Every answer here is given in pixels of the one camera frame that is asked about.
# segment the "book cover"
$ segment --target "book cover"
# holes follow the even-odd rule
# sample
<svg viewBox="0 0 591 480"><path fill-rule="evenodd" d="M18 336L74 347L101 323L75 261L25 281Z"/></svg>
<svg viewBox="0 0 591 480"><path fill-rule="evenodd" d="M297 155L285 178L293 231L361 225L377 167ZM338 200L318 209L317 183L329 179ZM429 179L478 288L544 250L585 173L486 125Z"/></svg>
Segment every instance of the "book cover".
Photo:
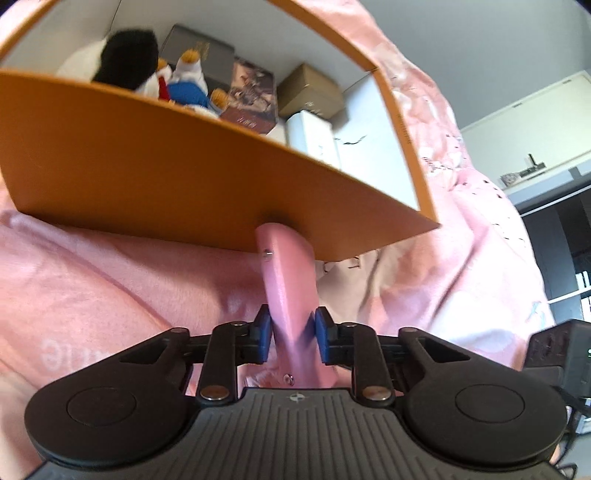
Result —
<svg viewBox="0 0 591 480"><path fill-rule="evenodd" d="M220 118L260 134L269 133L277 124L277 88L273 74L237 57L228 108Z"/></svg>

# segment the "ribbed black surface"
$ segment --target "ribbed black surface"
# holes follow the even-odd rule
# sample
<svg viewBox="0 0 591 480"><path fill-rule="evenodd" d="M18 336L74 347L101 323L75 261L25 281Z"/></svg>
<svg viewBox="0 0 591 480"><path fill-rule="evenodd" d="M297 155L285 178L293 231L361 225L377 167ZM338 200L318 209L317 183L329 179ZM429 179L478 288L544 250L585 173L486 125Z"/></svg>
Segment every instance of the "ribbed black surface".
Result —
<svg viewBox="0 0 591 480"><path fill-rule="evenodd" d="M203 411L169 451L110 472L47 464L31 480L561 480L550 465L508 473L460 469L408 437L388 410L346 390L249 390L235 405Z"/></svg>

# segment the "black and white plush toy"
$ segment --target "black and white plush toy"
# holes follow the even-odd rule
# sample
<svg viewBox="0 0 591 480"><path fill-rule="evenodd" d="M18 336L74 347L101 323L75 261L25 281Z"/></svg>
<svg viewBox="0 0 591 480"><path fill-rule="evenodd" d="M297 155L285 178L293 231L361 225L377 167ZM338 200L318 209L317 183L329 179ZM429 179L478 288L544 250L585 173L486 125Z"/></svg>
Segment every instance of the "black and white plush toy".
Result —
<svg viewBox="0 0 591 480"><path fill-rule="evenodd" d="M151 30L120 30L76 50L60 77L101 82L158 98L158 43Z"/></svg>

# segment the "pink blanket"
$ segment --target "pink blanket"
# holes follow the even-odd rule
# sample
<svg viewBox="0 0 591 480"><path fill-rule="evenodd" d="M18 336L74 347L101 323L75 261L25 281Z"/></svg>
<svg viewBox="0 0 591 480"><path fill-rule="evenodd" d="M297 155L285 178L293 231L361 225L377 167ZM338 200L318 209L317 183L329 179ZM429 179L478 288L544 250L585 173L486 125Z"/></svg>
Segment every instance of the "pink blanket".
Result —
<svg viewBox="0 0 591 480"><path fill-rule="evenodd" d="M529 335L553 320L517 212L472 168L435 83L358 1L301 1L390 79L442 224L359 260L318 265L321 304L336 322L385 335L416 326L518 368ZM0 247L4 480L39 464L22 421L36 389L172 326L198 335L252 320L265 301L256 255L48 225L18 213L1 179ZM251 385L273 385L275 373L272 360L243 371Z"/></svg>

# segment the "metal screw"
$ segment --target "metal screw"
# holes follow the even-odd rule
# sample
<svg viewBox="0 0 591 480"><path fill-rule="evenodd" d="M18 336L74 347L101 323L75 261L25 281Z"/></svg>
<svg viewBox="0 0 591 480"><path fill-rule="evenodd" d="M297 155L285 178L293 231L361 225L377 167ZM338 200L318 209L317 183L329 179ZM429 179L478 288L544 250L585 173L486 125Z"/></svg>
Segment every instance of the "metal screw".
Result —
<svg viewBox="0 0 591 480"><path fill-rule="evenodd" d="M205 398L205 400L212 401L223 400L230 395L230 391L222 385L208 385L207 387L202 388L199 393Z"/></svg>
<svg viewBox="0 0 591 480"><path fill-rule="evenodd" d="M384 401L392 396L392 392L386 387L379 387L377 385L365 387L361 393L371 401Z"/></svg>

